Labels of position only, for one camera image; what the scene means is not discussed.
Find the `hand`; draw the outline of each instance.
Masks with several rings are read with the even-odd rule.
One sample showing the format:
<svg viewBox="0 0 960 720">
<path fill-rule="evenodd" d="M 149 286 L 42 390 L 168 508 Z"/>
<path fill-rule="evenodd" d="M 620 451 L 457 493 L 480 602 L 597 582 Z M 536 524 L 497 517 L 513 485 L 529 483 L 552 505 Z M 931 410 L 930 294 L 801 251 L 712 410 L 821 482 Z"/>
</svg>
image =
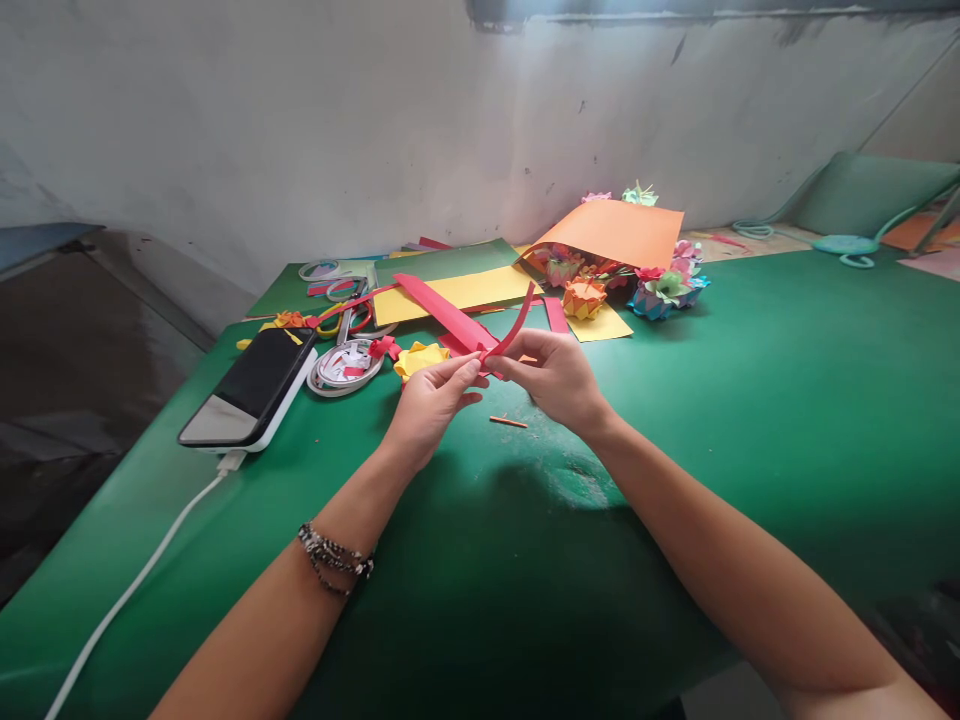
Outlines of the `hand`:
<svg viewBox="0 0 960 720">
<path fill-rule="evenodd" d="M 519 362 L 523 355 L 536 362 Z M 486 364 L 530 393 L 550 419 L 581 437 L 601 429 L 614 416 L 580 343 L 571 335 L 523 329 L 503 355 L 488 357 Z"/>
<path fill-rule="evenodd" d="M 430 462 L 453 416 L 467 405 L 483 399 L 473 387 L 490 387 L 479 377 L 479 352 L 450 358 L 439 365 L 419 370 L 410 376 L 400 395 L 393 422 L 383 444 L 419 472 Z"/>
</svg>

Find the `phone screen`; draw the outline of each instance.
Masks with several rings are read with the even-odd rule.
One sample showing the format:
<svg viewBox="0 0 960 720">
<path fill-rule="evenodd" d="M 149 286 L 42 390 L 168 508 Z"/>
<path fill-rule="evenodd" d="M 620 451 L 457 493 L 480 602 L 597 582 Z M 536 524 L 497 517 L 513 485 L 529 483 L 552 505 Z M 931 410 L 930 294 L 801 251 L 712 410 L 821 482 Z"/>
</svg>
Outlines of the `phone screen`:
<svg viewBox="0 0 960 720">
<path fill-rule="evenodd" d="M 238 443 L 280 402 L 316 337 L 310 328 L 258 333 L 180 433 L 185 444 Z"/>
</svg>

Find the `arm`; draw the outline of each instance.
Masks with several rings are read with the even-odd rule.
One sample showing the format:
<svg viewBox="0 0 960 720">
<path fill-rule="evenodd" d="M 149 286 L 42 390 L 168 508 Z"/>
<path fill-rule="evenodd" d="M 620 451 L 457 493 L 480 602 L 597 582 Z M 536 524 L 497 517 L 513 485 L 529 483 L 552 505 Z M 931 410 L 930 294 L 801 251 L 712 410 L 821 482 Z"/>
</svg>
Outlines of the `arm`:
<svg viewBox="0 0 960 720">
<path fill-rule="evenodd" d="M 416 373 L 380 447 L 313 520 L 314 529 L 370 554 L 400 496 L 433 456 L 454 415 L 478 402 L 477 353 Z M 324 570 L 349 589 L 355 578 Z M 320 659 L 345 605 L 320 585 L 299 541 L 288 545 L 220 622 L 151 718 L 283 718 Z"/>
<path fill-rule="evenodd" d="M 524 330 L 486 362 L 597 454 L 684 587 L 793 717 L 945 717 L 803 561 L 617 416 L 573 338 Z"/>
</svg>

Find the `bracelet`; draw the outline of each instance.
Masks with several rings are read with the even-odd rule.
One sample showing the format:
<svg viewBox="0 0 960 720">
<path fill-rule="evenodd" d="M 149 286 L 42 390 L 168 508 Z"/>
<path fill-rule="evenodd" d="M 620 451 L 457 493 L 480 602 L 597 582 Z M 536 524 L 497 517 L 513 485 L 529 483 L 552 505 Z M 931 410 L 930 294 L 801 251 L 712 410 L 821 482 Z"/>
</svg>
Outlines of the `bracelet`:
<svg viewBox="0 0 960 720">
<path fill-rule="evenodd" d="M 303 546 L 314 572 L 320 579 L 320 584 L 330 592 L 338 595 L 349 596 L 350 591 L 338 588 L 331 584 L 320 572 L 320 563 L 323 563 L 333 570 L 350 573 L 357 577 L 370 577 L 373 572 L 373 554 L 364 558 L 360 553 L 339 545 L 329 538 L 317 534 L 309 522 L 300 526 L 297 532 L 297 539 Z"/>
</svg>

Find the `orange paper bag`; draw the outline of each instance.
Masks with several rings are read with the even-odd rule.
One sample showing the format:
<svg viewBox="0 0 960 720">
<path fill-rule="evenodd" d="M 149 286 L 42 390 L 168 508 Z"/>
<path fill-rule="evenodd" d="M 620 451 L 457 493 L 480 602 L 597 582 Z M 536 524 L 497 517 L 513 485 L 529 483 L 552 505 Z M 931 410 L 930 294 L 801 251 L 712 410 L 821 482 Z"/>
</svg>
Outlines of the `orange paper bag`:
<svg viewBox="0 0 960 720">
<path fill-rule="evenodd" d="M 634 267 L 667 270 L 682 222 L 682 212 L 620 200 L 594 200 L 574 209 L 527 253 L 558 242 Z"/>
</svg>

